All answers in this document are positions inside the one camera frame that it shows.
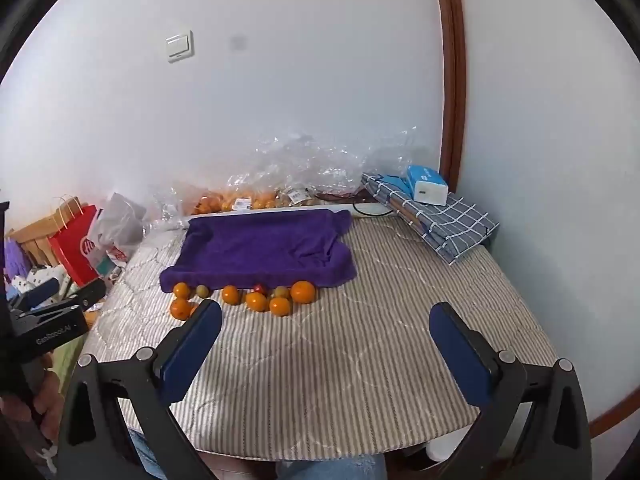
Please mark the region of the person's left hand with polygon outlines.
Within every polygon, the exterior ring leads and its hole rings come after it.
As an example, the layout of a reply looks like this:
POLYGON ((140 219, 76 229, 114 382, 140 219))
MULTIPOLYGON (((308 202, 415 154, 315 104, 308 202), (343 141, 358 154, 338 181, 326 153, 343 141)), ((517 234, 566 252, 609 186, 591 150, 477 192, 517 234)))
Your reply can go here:
MULTIPOLYGON (((46 353, 40 361, 46 372, 32 404, 34 404, 35 411, 42 416, 39 428, 43 437, 56 443, 64 410, 64 398, 60 393, 58 375, 52 370, 53 354, 46 353)), ((17 396, 9 394, 2 396, 1 413, 14 422, 32 422, 32 412, 17 396)))

